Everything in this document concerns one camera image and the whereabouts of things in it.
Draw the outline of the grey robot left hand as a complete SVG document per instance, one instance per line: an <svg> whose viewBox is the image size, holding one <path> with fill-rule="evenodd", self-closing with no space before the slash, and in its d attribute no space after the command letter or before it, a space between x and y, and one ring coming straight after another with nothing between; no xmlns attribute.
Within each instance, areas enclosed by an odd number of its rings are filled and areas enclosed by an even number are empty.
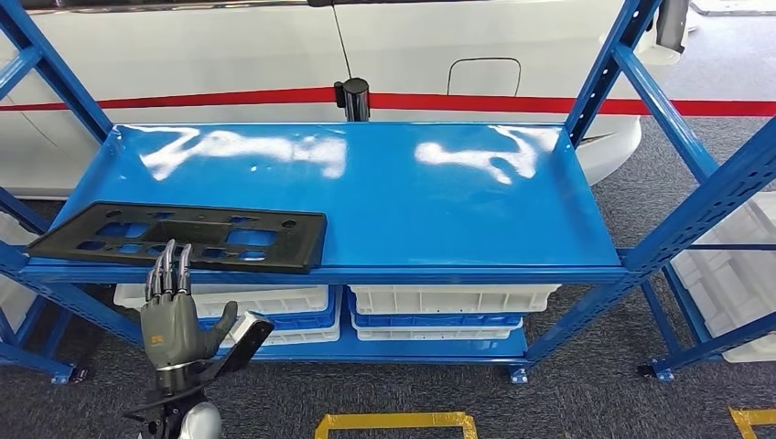
<svg viewBox="0 0 776 439"><path fill-rule="evenodd" d="M225 304L221 318L208 330L199 327L197 304L190 291L190 244L178 258L171 239L157 257L145 283L140 311L145 353L158 370L176 369L216 355L238 319L238 304Z"/></svg>

